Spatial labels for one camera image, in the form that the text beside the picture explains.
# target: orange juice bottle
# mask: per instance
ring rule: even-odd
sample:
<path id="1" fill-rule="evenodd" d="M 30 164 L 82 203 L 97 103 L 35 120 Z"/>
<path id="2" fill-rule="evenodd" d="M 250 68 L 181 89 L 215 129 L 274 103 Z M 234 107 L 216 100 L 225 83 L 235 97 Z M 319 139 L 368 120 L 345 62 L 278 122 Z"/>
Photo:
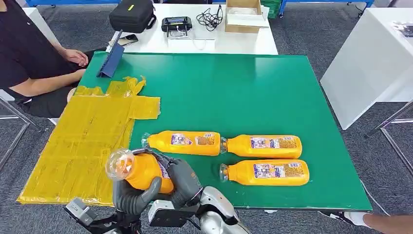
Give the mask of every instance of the orange juice bottle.
<path id="1" fill-rule="evenodd" d="M 173 190 L 166 169 L 151 154 L 133 155 L 131 150 L 119 149 L 109 156 L 106 174 L 113 180 L 125 179 L 140 190 L 149 188 L 152 180 L 159 176 L 162 178 L 160 193 L 169 194 Z"/>
<path id="2" fill-rule="evenodd" d="M 239 135 L 223 140 L 222 152 L 245 157 L 299 158 L 301 141 L 292 135 Z"/>
<path id="3" fill-rule="evenodd" d="M 217 156 L 220 153 L 220 134 L 215 132 L 163 131 L 158 134 L 144 134 L 143 147 L 161 152 Z"/>
<path id="4" fill-rule="evenodd" d="M 220 166 L 222 181 L 243 185 L 299 186 L 306 184 L 309 176 L 307 164 L 298 159 L 245 160 Z"/>

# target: bottle label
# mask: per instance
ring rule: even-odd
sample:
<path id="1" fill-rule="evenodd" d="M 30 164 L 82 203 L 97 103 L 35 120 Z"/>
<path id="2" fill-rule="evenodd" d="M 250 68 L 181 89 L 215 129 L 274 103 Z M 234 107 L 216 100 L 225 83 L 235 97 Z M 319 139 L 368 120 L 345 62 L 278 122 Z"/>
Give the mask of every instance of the bottle label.
<path id="1" fill-rule="evenodd" d="M 192 141 L 189 138 L 186 138 L 182 133 L 174 133 L 172 134 L 170 143 L 172 145 L 191 145 Z"/>
<path id="2" fill-rule="evenodd" d="M 297 143 L 292 136 L 283 136 L 280 138 L 251 137 L 250 139 L 251 148 L 253 149 L 285 149 L 297 147 Z"/>
<path id="3" fill-rule="evenodd" d="M 162 177 L 163 177 L 163 178 L 170 179 L 170 177 L 169 177 L 169 175 L 168 175 L 168 172 L 167 172 L 167 170 L 165 169 L 165 167 L 162 166 L 162 164 L 159 163 L 159 162 L 158 162 L 158 165 L 159 165 L 159 167 L 161 168 Z"/>
<path id="4" fill-rule="evenodd" d="M 255 178 L 302 177 L 304 170 L 299 162 L 289 164 L 254 164 Z"/>
<path id="5" fill-rule="evenodd" d="M 214 133 L 205 133 L 204 136 L 196 136 L 195 144 L 197 145 L 213 145 L 215 143 Z"/>

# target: transparent bottle top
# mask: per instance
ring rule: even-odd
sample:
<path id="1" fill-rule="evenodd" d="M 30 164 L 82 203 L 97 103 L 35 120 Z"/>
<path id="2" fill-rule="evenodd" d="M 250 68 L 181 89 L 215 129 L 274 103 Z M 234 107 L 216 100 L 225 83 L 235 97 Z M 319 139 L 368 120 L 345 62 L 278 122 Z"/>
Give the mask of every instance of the transparent bottle top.
<path id="1" fill-rule="evenodd" d="M 222 182 L 228 180 L 228 166 L 225 164 L 220 165 L 220 179 Z"/>
<path id="2" fill-rule="evenodd" d="M 220 142 L 220 153 L 226 153 L 228 151 L 228 147 L 226 144 L 226 139 L 221 137 L 221 142 Z"/>
<path id="3" fill-rule="evenodd" d="M 148 138 L 149 138 L 150 134 L 149 133 L 144 133 L 141 139 L 141 144 L 142 147 L 146 148 L 149 147 L 149 143 L 148 143 Z"/>
<path id="4" fill-rule="evenodd" d="M 118 149 L 111 153 L 106 162 L 106 174 L 112 180 L 123 180 L 132 171 L 135 156 L 131 150 Z"/>

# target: cardboard box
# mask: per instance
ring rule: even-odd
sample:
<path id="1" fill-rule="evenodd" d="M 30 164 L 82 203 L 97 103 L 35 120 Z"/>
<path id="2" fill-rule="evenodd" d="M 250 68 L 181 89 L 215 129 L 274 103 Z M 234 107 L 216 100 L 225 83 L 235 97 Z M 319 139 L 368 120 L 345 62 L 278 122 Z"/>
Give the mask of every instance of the cardboard box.
<path id="1" fill-rule="evenodd" d="M 261 27 L 267 27 L 260 0 L 227 0 L 225 11 L 226 32 L 258 33 Z"/>

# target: green table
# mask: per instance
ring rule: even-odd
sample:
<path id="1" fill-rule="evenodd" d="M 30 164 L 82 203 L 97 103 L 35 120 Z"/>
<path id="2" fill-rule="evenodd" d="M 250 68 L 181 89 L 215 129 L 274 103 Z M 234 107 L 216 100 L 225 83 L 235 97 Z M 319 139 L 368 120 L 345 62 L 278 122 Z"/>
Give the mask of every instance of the green table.
<path id="1" fill-rule="evenodd" d="M 96 78 L 106 53 L 94 55 L 80 85 Z M 371 210 L 330 109 L 305 56 L 124 54 L 113 80 L 147 78 L 140 95 L 161 97 L 156 120 L 135 121 L 130 148 L 143 133 L 163 130 L 239 134 L 292 134 L 301 138 L 300 159 L 310 180 L 298 187 L 244 186 L 219 180 L 219 164 L 248 158 L 169 154 L 185 159 L 203 185 L 219 189 L 237 208 Z"/>

